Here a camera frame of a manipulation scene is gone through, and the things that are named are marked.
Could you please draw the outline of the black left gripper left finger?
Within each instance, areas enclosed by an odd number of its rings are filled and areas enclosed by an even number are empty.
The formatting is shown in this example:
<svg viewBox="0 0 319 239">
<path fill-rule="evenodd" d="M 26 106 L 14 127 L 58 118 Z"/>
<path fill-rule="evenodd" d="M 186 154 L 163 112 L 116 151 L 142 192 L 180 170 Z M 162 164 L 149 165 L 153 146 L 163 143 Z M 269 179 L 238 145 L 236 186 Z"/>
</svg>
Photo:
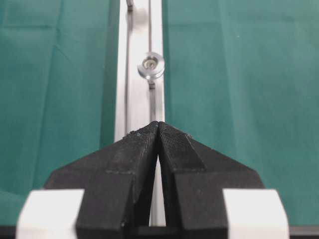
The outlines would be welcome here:
<svg viewBox="0 0 319 239">
<path fill-rule="evenodd" d="M 54 170 L 45 189 L 84 189 L 78 234 L 126 234 L 148 226 L 158 156 L 154 121 Z"/>
</svg>

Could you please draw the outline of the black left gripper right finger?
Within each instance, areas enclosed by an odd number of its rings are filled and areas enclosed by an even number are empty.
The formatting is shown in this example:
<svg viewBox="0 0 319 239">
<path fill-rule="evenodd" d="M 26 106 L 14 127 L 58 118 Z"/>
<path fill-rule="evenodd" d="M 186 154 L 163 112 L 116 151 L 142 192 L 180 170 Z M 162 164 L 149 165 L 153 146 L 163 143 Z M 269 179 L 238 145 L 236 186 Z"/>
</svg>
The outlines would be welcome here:
<svg viewBox="0 0 319 239">
<path fill-rule="evenodd" d="M 222 190 L 264 188 L 255 170 L 164 122 L 159 122 L 158 140 L 168 226 L 226 229 Z"/>
</svg>

